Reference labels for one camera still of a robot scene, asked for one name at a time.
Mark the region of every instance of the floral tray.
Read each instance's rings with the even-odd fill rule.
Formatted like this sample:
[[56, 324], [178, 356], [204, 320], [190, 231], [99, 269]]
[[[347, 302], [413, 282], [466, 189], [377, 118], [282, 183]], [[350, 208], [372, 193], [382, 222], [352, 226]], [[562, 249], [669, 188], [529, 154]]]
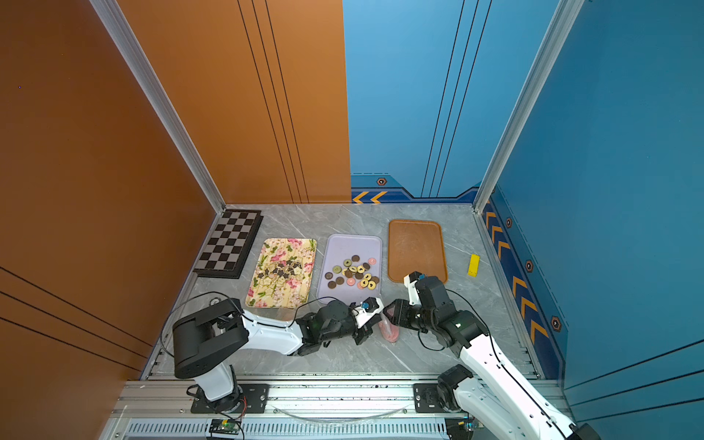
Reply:
[[314, 239], [267, 239], [245, 304], [295, 308], [308, 300], [315, 263]]

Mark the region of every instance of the robotic arm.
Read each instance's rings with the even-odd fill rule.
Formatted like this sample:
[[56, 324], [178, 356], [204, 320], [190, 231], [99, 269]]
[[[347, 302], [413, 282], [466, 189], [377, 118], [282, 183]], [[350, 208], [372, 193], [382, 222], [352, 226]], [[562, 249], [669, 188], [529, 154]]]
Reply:
[[[254, 315], [243, 310], [239, 300], [229, 298], [173, 325], [174, 375], [195, 380], [198, 389], [193, 397], [204, 398], [214, 411], [227, 413], [240, 400], [234, 370], [225, 363], [235, 351], [256, 348], [304, 356], [348, 335], [360, 345], [382, 319], [382, 308], [378, 298], [349, 306], [335, 299], [316, 313], [281, 321]], [[222, 332], [215, 334], [214, 327]]]
[[[438, 395], [448, 411], [472, 414], [500, 440], [600, 440], [589, 425], [577, 428], [554, 408], [503, 355], [484, 321], [455, 308], [437, 277], [414, 272], [404, 284], [409, 299], [397, 299], [386, 308], [378, 298], [349, 306], [333, 300], [293, 321], [259, 317], [233, 298], [221, 301], [173, 325], [175, 376], [194, 379], [198, 389], [193, 396], [227, 413], [238, 404], [240, 389], [225, 361], [238, 349], [304, 356], [345, 336], [360, 345], [383, 311], [392, 324], [431, 332], [464, 364], [438, 378]], [[214, 327], [222, 332], [216, 335]]]
[[578, 429], [554, 408], [503, 355], [484, 321], [455, 308], [437, 277], [414, 272], [404, 284], [409, 300], [395, 300], [384, 309], [386, 317], [399, 327], [431, 332], [464, 363], [438, 378], [445, 409], [474, 415], [500, 440], [600, 440], [589, 425]]

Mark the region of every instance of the chessboard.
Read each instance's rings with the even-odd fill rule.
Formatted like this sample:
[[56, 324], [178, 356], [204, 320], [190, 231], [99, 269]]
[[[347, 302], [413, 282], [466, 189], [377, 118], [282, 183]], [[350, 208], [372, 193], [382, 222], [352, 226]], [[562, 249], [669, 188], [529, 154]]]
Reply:
[[199, 277], [239, 278], [262, 219], [260, 210], [225, 210], [194, 272]]

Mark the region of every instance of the brown tray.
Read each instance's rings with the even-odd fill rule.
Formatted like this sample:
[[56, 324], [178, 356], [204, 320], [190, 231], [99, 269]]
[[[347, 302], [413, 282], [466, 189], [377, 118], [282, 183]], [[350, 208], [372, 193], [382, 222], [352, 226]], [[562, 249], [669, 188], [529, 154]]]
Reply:
[[389, 222], [389, 278], [403, 282], [403, 277], [417, 270], [447, 281], [445, 244], [442, 227], [422, 220]]

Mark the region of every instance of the yellow sponge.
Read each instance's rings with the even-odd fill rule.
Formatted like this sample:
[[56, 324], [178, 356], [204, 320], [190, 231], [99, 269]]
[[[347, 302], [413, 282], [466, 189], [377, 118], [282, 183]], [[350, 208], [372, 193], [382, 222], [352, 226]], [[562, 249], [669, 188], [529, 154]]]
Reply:
[[473, 253], [472, 259], [470, 260], [470, 269], [467, 271], [467, 275], [469, 275], [471, 277], [476, 277], [478, 270], [479, 270], [479, 256], [476, 253]]

